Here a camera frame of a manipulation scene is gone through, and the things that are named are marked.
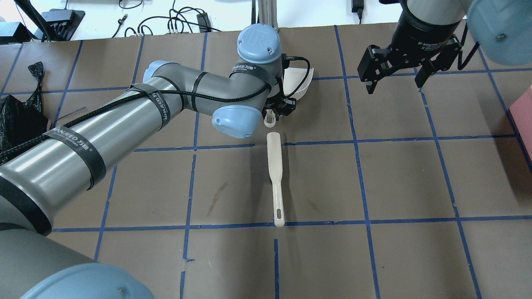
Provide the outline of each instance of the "black device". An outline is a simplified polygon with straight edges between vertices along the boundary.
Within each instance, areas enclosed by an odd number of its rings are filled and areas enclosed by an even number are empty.
[[[206,12],[199,13],[197,19],[200,32],[211,32],[211,21],[209,21],[209,16]]]
[[[0,22],[0,45],[30,41],[28,29],[20,22]]]
[[[462,50],[454,31],[460,21],[436,25],[418,19],[408,8],[406,0],[379,0],[382,4],[400,3],[403,12],[397,23],[392,42],[381,49],[376,45],[366,48],[358,66],[360,80],[366,83],[369,94],[377,82],[400,69],[421,66],[415,83],[422,87],[429,76],[446,71]]]
[[[35,36],[42,41],[70,40],[85,16],[84,11],[62,9],[51,9],[41,15],[29,0],[14,1],[37,25],[39,29],[35,32]]]

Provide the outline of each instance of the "blue tape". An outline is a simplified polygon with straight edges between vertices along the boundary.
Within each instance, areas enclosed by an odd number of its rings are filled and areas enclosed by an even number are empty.
[[[167,151],[190,151],[193,150],[192,146],[184,147],[153,147],[153,148],[138,148],[134,152],[167,152]]]
[[[423,105],[425,106],[425,111],[427,113],[427,118],[429,120],[430,124],[430,130],[433,133],[434,142],[436,144],[436,149],[438,151],[439,161],[442,165],[443,175],[445,177],[445,182],[447,184],[447,190],[449,192],[449,197],[451,198],[451,204],[453,206],[454,210],[454,216],[456,220],[456,224],[458,225],[458,231],[460,233],[460,238],[462,239],[462,245],[465,252],[465,258],[467,260],[468,266],[469,266],[469,272],[471,273],[471,279],[473,281],[473,286],[475,287],[475,293],[477,294],[477,299],[481,299],[482,295],[480,294],[480,288],[478,286],[477,276],[475,274],[475,269],[473,268],[473,262],[471,261],[471,255],[469,254],[469,247],[467,245],[466,236],[464,234],[463,228],[462,228],[462,222],[460,220],[460,214],[458,212],[458,208],[455,206],[455,198],[453,193],[453,188],[451,187],[451,180],[449,179],[449,174],[447,172],[447,167],[445,166],[445,161],[443,159],[442,149],[439,144],[438,135],[436,134],[436,127],[434,126],[434,122],[432,120],[432,116],[430,114],[430,110],[427,104],[427,98],[425,97],[425,94],[423,93],[422,88],[419,88],[419,93],[421,94],[421,98],[423,100]]]
[[[358,143],[370,143],[370,142],[403,142],[403,141],[426,141],[434,140],[434,137],[415,137],[415,138],[391,138],[391,139],[361,139],[357,140]]]
[[[320,144],[352,144],[352,140],[331,140],[331,141],[308,141],[308,142],[286,142],[282,146],[295,146],[295,145],[320,145]]]
[[[183,299],[183,294],[185,292],[185,272],[181,271],[181,281],[179,283],[179,298]]]
[[[96,243],[96,250],[94,251],[94,260],[98,261],[99,249],[102,246],[103,231],[105,228],[105,220],[107,219],[107,212],[109,211],[109,201],[105,202],[105,208],[103,211],[102,224],[100,225],[98,242]]]
[[[275,299],[279,299],[279,240],[273,239],[273,252],[274,257],[274,276],[275,276]]]
[[[453,222],[453,221],[456,221],[456,218],[381,219],[381,220],[371,220],[371,224],[433,223],[433,222]]]
[[[83,40],[79,42],[78,52],[76,54],[76,58],[74,59],[74,64],[72,65],[72,69],[70,70],[70,74],[66,82],[65,90],[67,90],[68,87],[70,86],[70,81],[72,80],[72,76],[74,75],[74,70],[76,69],[76,65],[78,64],[78,58],[79,58],[79,54],[81,53],[81,47],[83,47]],[[57,120],[59,119],[59,115],[61,114],[61,108],[63,107],[63,103],[65,101],[66,96],[67,96],[67,93],[64,92],[63,96],[61,97],[61,102],[59,103],[59,108],[57,109],[57,114],[55,115],[54,123],[52,125],[53,128],[55,128],[57,124]]]
[[[131,84],[135,83],[135,80],[137,79],[138,65],[140,64],[140,57],[142,56],[143,47],[144,47],[144,36],[140,38],[140,46],[138,48],[137,63],[135,64],[135,71],[133,72],[133,79],[131,80]]]
[[[11,74],[13,74],[13,70],[15,70],[16,62],[19,60],[20,53],[22,52],[22,47],[24,44],[20,44],[19,51],[16,53],[15,60],[13,61],[13,65],[11,65],[11,69],[9,70],[9,73],[7,74],[7,77],[5,78],[4,86],[2,87],[2,90],[0,91],[0,94],[4,95],[5,88],[7,87],[7,83],[9,82],[9,79],[11,78]]]
[[[144,230],[180,230],[186,229],[185,225],[167,226],[132,226],[132,227],[105,227],[104,231],[144,231]]]
[[[355,158],[356,158],[356,168],[358,170],[359,174],[359,180],[360,180],[360,191],[362,193],[362,205],[364,207],[364,219],[366,224],[366,232],[368,235],[368,247],[369,247],[369,255],[370,255],[370,261],[371,261],[371,271],[373,273],[373,284],[375,285],[375,296],[377,299],[380,299],[380,289],[379,289],[379,282],[377,278],[377,267],[375,265],[375,254],[373,252],[373,239],[371,237],[371,223],[369,220],[369,212],[368,212],[368,203],[366,201],[366,195],[365,195],[365,187],[364,187],[364,179],[362,176],[362,167],[360,164],[360,155],[359,155],[359,146],[358,141],[356,138],[356,131],[353,124],[353,113],[351,111],[351,99],[349,96],[349,88],[347,86],[347,77],[345,73],[345,62],[344,62],[344,54],[342,52],[342,44],[340,42],[340,35],[338,34],[338,27],[334,25],[334,31],[336,34],[336,42],[338,43],[338,51],[340,53],[340,62],[342,63],[342,74],[344,76],[344,87],[345,87],[345,96],[347,99],[347,111],[349,113],[349,120],[351,125],[351,133],[353,135],[353,144],[355,146]]]
[[[99,227],[75,227],[75,228],[54,228],[52,232],[82,232],[82,231],[99,231]]]
[[[205,70],[205,53],[207,52],[207,37],[209,36],[208,32],[205,32],[205,36],[203,37],[203,50],[201,55],[201,68],[200,70]]]

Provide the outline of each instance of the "blue joint cap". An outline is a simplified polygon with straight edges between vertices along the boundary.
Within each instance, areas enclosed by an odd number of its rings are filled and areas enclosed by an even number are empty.
[[[238,139],[249,138],[255,130],[262,113],[249,106],[231,105],[216,109],[212,125],[216,130]]]
[[[238,55],[255,64],[267,64],[281,57],[282,47],[277,31],[264,24],[246,27],[237,40]]]
[[[142,82],[146,82],[149,78],[153,76],[155,71],[167,63],[177,63],[164,60],[156,60],[149,64],[148,68],[144,71],[144,76],[142,77]]]

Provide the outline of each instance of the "black cable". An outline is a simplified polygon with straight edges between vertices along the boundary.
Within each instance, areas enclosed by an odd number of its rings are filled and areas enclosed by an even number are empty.
[[[182,90],[161,90],[161,94],[178,94],[178,95],[188,95],[188,96],[195,96],[195,97],[201,97],[201,98],[205,98],[205,99],[210,99],[212,101],[216,101],[216,102],[222,102],[222,103],[234,103],[234,102],[241,102],[241,101],[245,101],[247,99],[250,99],[250,98],[253,98],[259,94],[262,94],[264,91],[266,90],[269,90],[271,89],[271,87],[266,84],[264,85],[264,87],[262,87],[261,89],[259,89],[258,91],[250,94],[250,95],[247,95],[247,96],[242,96],[242,97],[237,97],[237,98],[219,98],[219,97],[214,97],[214,96],[209,96],[209,95],[204,95],[204,94],[198,94],[198,93],[192,93],[192,92],[185,92],[185,91],[182,91]],[[128,103],[128,102],[131,102],[131,101],[134,101],[136,99],[139,99],[139,98],[143,98],[145,97],[146,94],[145,93],[139,93],[139,94],[136,94],[136,95],[131,95],[131,96],[128,96],[128,97],[125,97],[125,98],[121,98],[117,101],[114,101],[114,102],[111,102],[111,103],[108,103],[107,105],[104,105],[92,112],[89,112],[81,117],[78,117],[66,124],[64,124],[63,126],[64,127],[67,127],[67,128],[70,128],[70,127],[73,127],[79,123],[81,123],[82,121],[85,121],[89,118],[92,118],[92,117],[95,117],[99,114],[102,114],[104,112],[107,112],[117,106],[120,106],[124,103]],[[45,141],[46,139],[48,139],[49,137],[46,136],[46,135],[40,135],[32,140],[29,140],[29,141],[26,141],[20,145],[17,145],[15,147],[12,147],[10,149],[8,149],[7,151],[4,151],[2,153],[0,153],[0,164],[4,164],[6,163],[7,161],[17,157],[18,155],[22,154],[23,152],[29,150],[30,148],[38,145],[39,143]]]
[[[122,22],[120,22],[120,20],[119,20],[119,21],[118,21],[118,28],[117,28],[117,30],[114,32],[113,36],[111,36],[111,38],[117,36],[118,31],[120,31],[120,27],[122,27]]]
[[[132,28],[132,27],[127,27],[126,30],[124,31],[124,37],[127,36],[128,34],[128,30],[131,29],[133,31],[133,34],[136,36],[137,35],[137,32]]]
[[[188,20],[185,17],[185,15],[183,15],[184,12],[182,12],[181,10],[182,9],[180,9],[179,11],[177,11],[175,9],[170,9],[170,11],[169,11],[170,17],[172,18],[172,12],[175,12],[177,14],[176,17],[181,16],[181,17],[183,17],[183,20],[188,22]],[[183,28],[181,29],[181,33],[183,33],[183,31],[185,31],[185,24],[181,21],[181,25],[183,26]],[[192,33],[192,27],[190,26],[190,24],[187,24],[187,25],[188,25],[188,29],[190,30],[190,33]]]
[[[143,3],[144,3],[144,0],[140,0],[140,3],[135,5],[135,6],[132,6],[132,7],[124,7],[122,5],[120,5],[120,3],[122,3],[123,0],[118,0],[118,6],[123,9],[123,10],[130,10],[130,9],[134,9],[134,8],[137,8],[139,6],[141,6]]]
[[[200,26],[200,27],[203,27],[203,28],[207,28],[207,29],[211,29],[211,30],[214,30],[214,31],[221,31],[221,30],[218,30],[216,28],[213,28],[213,27],[210,27],[210,26],[204,26],[204,25],[201,25],[201,24],[197,24],[197,23],[193,23],[193,22],[189,22],[189,21],[185,21],[185,20],[181,20],[180,18],[178,17],[169,17],[169,16],[162,16],[162,15],[155,15],[155,16],[151,16],[149,18],[146,18],[144,19],[142,22],[140,22],[140,24],[138,25],[137,27],[137,31],[140,32],[140,26],[142,26],[142,24],[148,20],[151,20],[151,19],[157,19],[157,18],[160,18],[160,19],[172,19],[172,20],[175,20],[177,19],[178,21],[181,21],[181,22],[184,22],[184,23],[187,23],[187,24],[191,24],[191,25],[196,25],[196,26]]]
[[[257,13],[256,10],[256,2],[255,0],[251,0],[251,25],[257,23]]]
[[[305,73],[305,77],[303,77],[303,80],[301,80],[301,82],[299,83],[299,85],[297,85],[297,87],[294,89],[294,91],[292,91],[290,94],[288,94],[287,96],[285,96],[285,98],[290,98],[291,96],[294,95],[294,93],[296,93],[296,91],[303,85],[303,83],[305,83],[305,80],[306,78],[309,76],[309,72],[310,72],[310,61],[308,59],[306,59],[305,57],[300,57],[300,56],[287,56],[286,57],[286,60],[289,60],[289,61],[304,61],[306,62],[306,73]]]
[[[146,35],[146,34],[144,34],[144,30],[142,29],[143,27],[148,28],[149,33],[150,33],[151,35],[153,35],[153,31],[151,30],[150,27],[148,27],[147,25],[142,25],[142,26],[140,26],[140,32],[142,32],[143,35]]]
[[[359,25],[362,24],[362,13],[364,12],[364,9],[358,9],[356,11],[356,15],[359,17]]]
[[[460,41],[460,44],[462,44],[462,47],[466,43],[467,32],[468,32],[468,27],[466,23],[464,27],[464,32],[462,34],[462,40]],[[468,65],[469,61],[471,60],[471,58],[473,58],[473,55],[477,52],[479,47],[480,47],[480,44],[476,42],[473,48],[471,49],[471,51],[469,52],[469,54],[467,55],[467,57],[465,58],[465,61],[463,63],[462,63],[462,51],[458,52],[458,70],[459,71],[463,70],[466,67],[466,65]]]

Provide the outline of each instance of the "electrical cable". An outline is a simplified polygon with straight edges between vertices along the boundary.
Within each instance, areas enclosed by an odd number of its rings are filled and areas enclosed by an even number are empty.
[[[237,98],[219,98],[219,97],[214,97],[214,96],[209,96],[209,95],[204,95],[204,94],[199,94],[199,93],[193,93],[193,92],[185,92],[185,91],[182,91],[182,90],[160,90],[161,94],[178,94],[178,95],[188,95],[188,96],[195,96],[195,97],[201,97],[201,98],[205,98],[205,99],[210,99],[212,101],[216,101],[216,102],[222,102],[222,103],[234,103],[234,102],[241,102],[241,101],[245,101],[247,99],[250,99],[250,98],[253,98],[259,94],[262,94],[264,91],[266,90],[269,90],[271,89],[270,85],[268,84],[265,84],[264,87],[262,87],[261,89],[259,89],[258,91],[252,93],[252,94],[249,94],[247,96],[242,96],[242,97],[237,97]],[[73,127],[79,123],[81,123],[82,121],[85,121],[89,118],[92,118],[92,117],[95,117],[99,114],[102,114],[104,112],[107,112],[111,109],[114,109],[124,103],[128,103],[128,102],[131,102],[131,101],[134,101],[136,99],[140,99],[140,98],[143,98],[143,97],[146,97],[146,94],[145,93],[139,93],[139,94],[135,94],[135,95],[131,95],[131,96],[128,96],[128,97],[125,97],[125,98],[121,98],[117,101],[114,101],[114,102],[111,102],[111,103],[108,103],[107,105],[104,105],[92,112],[89,112],[81,117],[78,117],[66,124],[64,124],[63,126],[64,127],[67,127],[67,128],[70,128],[70,127]],[[22,154],[23,152],[29,150],[30,148],[38,145],[39,143],[45,141],[46,139],[48,139],[49,137],[46,136],[46,135],[40,135],[34,139],[31,139],[29,141],[26,141],[20,145],[17,145],[15,147],[12,147],[10,149],[8,149],[7,151],[4,151],[2,153],[0,153],[0,164],[4,164],[6,163],[7,161],[9,160],[12,160],[13,158],[17,157],[18,155]]]
[[[33,33],[31,33],[30,30],[28,29],[28,26],[26,26],[26,21],[24,20],[24,17],[22,16],[22,13],[20,12],[19,5],[17,3],[15,3],[15,7],[16,7],[16,11],[19,12],[20,19],[22,20],[22,23],[24,23],[24,27],[26,28],[26,31],[28,32],[28,35],[30,36],[31,40],[33,41],[33,39],[37,38],[37,37],[35,35],[33,35]]]
[[[135,6],[132,6],[132,7],[124,7],[122,5],[120,5],[120,3],[122,3],[123,0],[118,0],[118,6],[123,9],[123,10],[130,10],[130,9],[135,9],[139,6],[141,6],[143,3],[144,3],[144,0],[140,0],[140,3],[135,5]]]
[[[364,12],[364,9],[358,9],[356,11],[356,15],[359,17],[359,25],[362,24],[362,14]]]
[[[135,36],[137,36],[137,32],[132,28],[132,27],[127,27],[126,30],[124,31],[124,37],[127,36],[127,33],[128,33],[128,30],[131,29],[131,31],[133,31],[133,34]]]
[[[115,31],[115,33],[113,34],[113,36],[111,36],[111,38],[117,36],[118,34],[118,31],[120,31],[120,28],[122,27],[122,25],[124,25],[124,21],[128,18],[128,14],[125,14],[122,19],[118,19],[118,28],[117,30]]]
[[[460,44],[462,44],[462,47],[466,43],[467,32],[468,32],[468,27],[466,23],[464,27],[464,33],[462,34],[462,40],[460,41]],[[459,71],[463,70],[466,67],[466,65],[468,65],[469,61],[471,60],[471,58],[473,58],[473,55],[477,52],[479,47],[480,47],[480,44],[476,42],[473,48],[471,49],[471,51],[469,52],[469,54],[467,55],[467,57],[465,58],[463,63],[462,63],[462,51],[458,52],[458,70]]]
[[[303,77],[303,80],[301,80],[301,82],[297,85],[297,87],[294,89],[294,91],[292,91],[290,94],[285,96],[285,98],[290,98],[291,96],[294,95],[294,93],[296,93],[296,91],[299,90],[299,88],[303,85],[303,83],[305,83],[306,78],[309,76],[310,61],[308,59],[306,59],[305,57],[301,57],[301,56],[287,56],[286,60],[288,60],[288,61],[304,61],[304,62],[306,62],[306,73],[305,73],[305,76]]]
[[[256,10],[256,2],[255,0],[251,0],[251,25],[257,23],[257,13],[255,12]]]
[[[146,35],[146,34],[144,33],[144,30],[142,29],[143,27],[148,28],[149,33],[150,33],[151,35],[153,35],[153,31],[152,31],[151,28],[148,27],[147,25],[142,25],[142,26],[140,26],[140,32],[142,33],[142,35]]]
[[[185,21],[185,20],[182,20],[178,17],[169,17],[169,16],[162,16],[162,15],[155,15],[155,16],[151,16],[149,18],[146,18],[144,19],[142,22],[140,22],[140,24],[137,26],[137,31],[140,32],[140,26],[142,26],[142,24],[148,20],[151,20],[151,19],[172,19],[172,20],[178,20],[178,21],[181,21],[181,22],[184,22],[184,23],[187,23],[187,24],[191,24],[191,25],[196,25],[196,26],[199,26],[199,27],[203,27],[203,28],[207,28],[207,29],[211,29],[211,30],[214,30],[214,31],[221,31],[221,30],[218,30],[216,28],[213,28],[213,27],[210,27],[210,26],[204,26],[204,25],[201,25],[201,24],[197,24],[197,23],[193,23],[193,22],[189,22],[189,21]]]

